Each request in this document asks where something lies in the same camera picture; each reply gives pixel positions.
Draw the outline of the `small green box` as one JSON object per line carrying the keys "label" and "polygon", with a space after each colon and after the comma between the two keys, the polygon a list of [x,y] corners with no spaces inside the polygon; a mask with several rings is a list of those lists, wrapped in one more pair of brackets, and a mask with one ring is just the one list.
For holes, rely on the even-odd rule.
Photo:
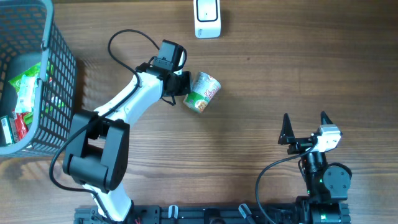
{"label": "small green box", "polygon": [[19,142],[14,118],[11,118],[8,115],[1,117],[1,126],[6,146]]}

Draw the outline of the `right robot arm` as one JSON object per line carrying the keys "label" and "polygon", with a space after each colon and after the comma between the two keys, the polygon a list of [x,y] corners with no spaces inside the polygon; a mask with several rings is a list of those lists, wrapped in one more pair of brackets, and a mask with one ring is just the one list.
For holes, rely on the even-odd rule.
{"label": "right robot arm", "polygon": [[351,223],[348,190],[352,171],[346,165],[326,160],[343,133],[327,114],[320,114],[321,125],[307,138],[296,138],[288,114],[284,115],[278,143],[288,145],[287,154],[298,155],[299,170],[307,188],[306,196],[298,196],[285,223]]}

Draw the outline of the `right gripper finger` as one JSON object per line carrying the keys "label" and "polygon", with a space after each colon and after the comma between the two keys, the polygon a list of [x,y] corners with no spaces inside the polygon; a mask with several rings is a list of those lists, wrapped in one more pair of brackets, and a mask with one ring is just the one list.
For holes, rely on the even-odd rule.
{"label": "right gripper finger", "polygon": [[287,145],[287,144],[293,144],[294,142],[295,142],[295,135],[292,129],[290,118],[289,115],[285,113],[283,117],[282,129],[279,135],[278,144]]}
{"label": "right gripper finger", "polygon": [[331,119],[328,117],[325,111],[322,111],[320,113],[320,119],[321,119],[321,124],[322,125],[327,125],[327,124],[333,124]]}

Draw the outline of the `green snack bag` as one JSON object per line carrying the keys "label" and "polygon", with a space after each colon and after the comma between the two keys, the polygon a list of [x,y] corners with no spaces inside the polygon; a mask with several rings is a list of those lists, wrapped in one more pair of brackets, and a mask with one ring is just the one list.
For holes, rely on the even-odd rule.
{"label": "green snack bag", "polygon": [[37,79],[40,74],[40,62],[12,78],[9,83],[17,93],[16,113],[30,113],[34,109]]}

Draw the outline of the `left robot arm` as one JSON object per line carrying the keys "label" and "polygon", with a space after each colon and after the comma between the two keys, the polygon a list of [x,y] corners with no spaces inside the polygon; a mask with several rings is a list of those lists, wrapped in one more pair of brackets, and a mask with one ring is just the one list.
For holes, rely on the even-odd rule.
{"label": "left robot arm", "polygon": [[186,95],[192,85],[189,71],[144,62],[113,99],[94,111],[74,115],[72,135],[63,147],[63,172],[96,202],[90,220],[136,222],[134,202],[123,186],[130,129],[154,103],[164,97]]}

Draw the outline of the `cup noodles container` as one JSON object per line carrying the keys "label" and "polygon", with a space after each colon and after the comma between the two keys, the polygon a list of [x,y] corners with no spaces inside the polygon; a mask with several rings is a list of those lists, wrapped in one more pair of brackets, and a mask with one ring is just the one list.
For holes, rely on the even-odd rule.
{"label": "cup noodles container", "polygon": [[192,92],[185,96],[183,103],[191,110],[202,113],[220,89],[218,80],[207,73],[198,72]]}

